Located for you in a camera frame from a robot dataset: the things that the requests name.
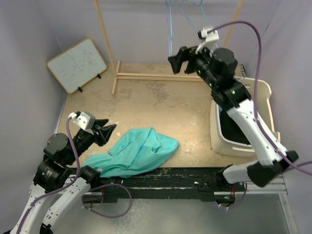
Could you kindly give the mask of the blue hanger of black shirt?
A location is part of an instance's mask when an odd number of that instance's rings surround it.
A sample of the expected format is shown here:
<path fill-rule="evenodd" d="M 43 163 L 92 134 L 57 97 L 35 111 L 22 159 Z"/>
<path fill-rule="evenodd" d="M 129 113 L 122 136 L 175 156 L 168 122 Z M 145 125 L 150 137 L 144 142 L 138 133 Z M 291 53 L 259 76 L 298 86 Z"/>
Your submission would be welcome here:
<path fill-rule="evenodd" d="M 220 0 L 172 0 L 173 49 L 200 42 L 197 32 L 215 24 Z"/>

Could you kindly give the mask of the teal t shirt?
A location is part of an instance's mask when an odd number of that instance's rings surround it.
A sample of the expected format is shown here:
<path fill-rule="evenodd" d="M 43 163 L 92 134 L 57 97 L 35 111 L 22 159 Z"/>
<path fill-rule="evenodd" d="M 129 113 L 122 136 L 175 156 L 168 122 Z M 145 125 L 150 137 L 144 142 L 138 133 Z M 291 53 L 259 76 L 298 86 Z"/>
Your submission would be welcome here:
<path fill-rule="evenodd" d="M 167 161 L 179 142 L 154 127 L 135 128 L 125 133 L 106 153 L 94 154 L 83 163 L 103 178 L 129 178 L 150 172 Z"/>

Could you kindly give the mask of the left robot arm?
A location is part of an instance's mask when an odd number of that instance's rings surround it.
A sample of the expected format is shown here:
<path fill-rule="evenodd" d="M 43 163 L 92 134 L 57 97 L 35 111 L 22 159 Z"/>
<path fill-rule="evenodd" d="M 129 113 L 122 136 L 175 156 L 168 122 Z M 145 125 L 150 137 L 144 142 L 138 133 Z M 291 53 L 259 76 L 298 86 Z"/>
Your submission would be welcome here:
<path fill-rule="evenodd" d="M 90 166 L 70 168 L 93 143 L 105 145 L 115 124 L 96 119 L 87 131 L 74 136 L 52 135 L 44 148 L 43 162 L 38 166 L 24 211 L 10 234 L 53 234 L 61 219 L 88 191 L 100 187 L 100 173 Z"/>

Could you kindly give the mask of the blue hanger of teal shirt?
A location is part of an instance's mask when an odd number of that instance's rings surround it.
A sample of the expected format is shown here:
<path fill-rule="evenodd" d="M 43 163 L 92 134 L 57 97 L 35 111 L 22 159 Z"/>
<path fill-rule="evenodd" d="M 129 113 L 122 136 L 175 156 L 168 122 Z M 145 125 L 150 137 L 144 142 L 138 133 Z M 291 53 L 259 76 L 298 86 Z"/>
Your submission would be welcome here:
<path fill-rule="evenodd" d="M 169 56 L 172 55 L 173 51 L 173 16 L 172 16 L 172 1 L 166 0 L 166 12 L 167 12 L 167 23 L 168 23 L 168 51 Z"/>

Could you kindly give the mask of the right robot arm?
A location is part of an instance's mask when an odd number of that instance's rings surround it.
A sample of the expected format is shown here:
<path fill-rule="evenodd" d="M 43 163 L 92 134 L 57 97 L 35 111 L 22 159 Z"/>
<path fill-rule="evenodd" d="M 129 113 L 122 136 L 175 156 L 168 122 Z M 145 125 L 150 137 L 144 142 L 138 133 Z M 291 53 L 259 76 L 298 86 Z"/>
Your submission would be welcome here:
<path fill-rule="evenodd" d="M 176 55 L 168 57 L 173 73 L 179 73 L 186 62 L 184 72 L 196 73 L 210 87 L 215 103 L 238 125 L 257 156 L 254 162 L 225 167 L 219 172 L 217 186 L 227 191 L 235 183 L 251 181 L 265 187 L 295 162 L 298 154 L 287 150 L 275 137 L 257 110 L 255 95 L 234 77 L 238 64 L 234 53 L 227 48 L 212 53 L 196 49 L 183 46 Z"/>

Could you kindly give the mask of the black t shirt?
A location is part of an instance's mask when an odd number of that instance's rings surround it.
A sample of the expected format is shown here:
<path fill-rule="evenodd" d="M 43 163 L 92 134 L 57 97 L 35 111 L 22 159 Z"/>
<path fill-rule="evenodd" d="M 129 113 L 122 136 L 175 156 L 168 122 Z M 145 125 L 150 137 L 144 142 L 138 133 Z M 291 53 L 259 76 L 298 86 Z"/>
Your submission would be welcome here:
<path fill-rule="evenodd" d="M 228 116 L 228 114 L 219 107 L 219 120 L 222 135 L 225 139 L 241 144 L 250 145 L 246 136 L 243 134 L 235 121 Z"/>

